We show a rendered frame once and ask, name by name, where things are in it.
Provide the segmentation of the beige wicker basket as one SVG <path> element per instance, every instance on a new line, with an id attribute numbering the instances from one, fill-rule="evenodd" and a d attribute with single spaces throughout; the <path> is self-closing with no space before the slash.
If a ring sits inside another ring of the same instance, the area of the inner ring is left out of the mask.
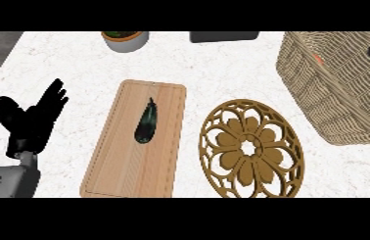
<path id="1" fill-rule="evenodd" d="M 276 70 L 326 141 L 370 144 L 370 31 L 288 31 Z"/>

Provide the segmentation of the dark grey flat appliance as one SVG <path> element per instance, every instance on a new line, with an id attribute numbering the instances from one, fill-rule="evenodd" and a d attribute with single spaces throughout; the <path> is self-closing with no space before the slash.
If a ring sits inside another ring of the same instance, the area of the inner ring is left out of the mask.
<path id="1" fill-rule="evenodd" d="M 255 40 L 260 36 L 257 31 L 192 31 L 189 40 L 192 43 Z"/>

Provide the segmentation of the round gold openwork placemat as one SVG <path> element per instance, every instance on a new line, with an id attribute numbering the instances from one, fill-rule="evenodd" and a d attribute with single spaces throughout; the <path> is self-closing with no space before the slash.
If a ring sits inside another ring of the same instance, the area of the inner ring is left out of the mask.
<path id="1" fill-rule="evenodd" d="M 199 160 L 208 182 L 223 197 L 242 197 L 238 186 L 254 186 L 254 198 L 294 197 L 304 179 L 304 152 L 280 113 L 248 99 L 223 103 L 199 133 Z"/>

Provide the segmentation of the grey plant pot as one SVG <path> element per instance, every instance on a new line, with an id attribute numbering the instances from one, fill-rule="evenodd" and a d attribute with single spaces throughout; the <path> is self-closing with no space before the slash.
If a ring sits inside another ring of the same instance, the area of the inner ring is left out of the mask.
<path id="1" fill-rule="evenodd" d="M 145 46 L 149 40 L 149 32 L 137 31 L 133 35 L 123 38 L 109 37 L 105 33 L 102 33 L 102 37 L 105 39 L 109 48 L 115 52 L 130 53 L 139 50 Z"/>

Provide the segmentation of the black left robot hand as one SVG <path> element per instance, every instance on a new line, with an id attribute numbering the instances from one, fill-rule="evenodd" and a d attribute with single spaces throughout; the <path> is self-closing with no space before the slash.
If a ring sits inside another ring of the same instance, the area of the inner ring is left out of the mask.
<path id="1" fill-rule="evenodd" d="M 39 154 L 46 147 L 56 119 L 69 100 L 62 85 L 58 78 L 37 104 L 27 110 L 11 97 L 0 96 L 0 124 L 11 132 L 6 156 L 12 159 L 18 159 L 18 154 L 25 151 Z"/>

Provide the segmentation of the pale wooden cutting board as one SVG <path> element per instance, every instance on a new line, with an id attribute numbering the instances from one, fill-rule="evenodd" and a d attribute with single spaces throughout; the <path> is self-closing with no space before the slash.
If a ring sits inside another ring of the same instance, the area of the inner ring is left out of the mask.
<path id="1" fill-rule="evenodd" d="M 148 106 L 158 120 L 153 137 L 137 142 L 134 132 Z M 186 108 L 180 84 L 125 80 L 87 167 L 80 195 L 84 197 L 170 197 Z"/>

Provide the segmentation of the dark green squash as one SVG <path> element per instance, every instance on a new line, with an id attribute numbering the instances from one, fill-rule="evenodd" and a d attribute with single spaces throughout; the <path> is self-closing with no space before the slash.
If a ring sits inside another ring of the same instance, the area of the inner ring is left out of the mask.
<path id="1" fill-rule="evenodd" d="M 134 139 L 140 144 L 145 144 L 152 140 L 156 130 L 156 122 L 158 108 L 153 98 L 149 98 L 149 103 L 134 131 Z"/>

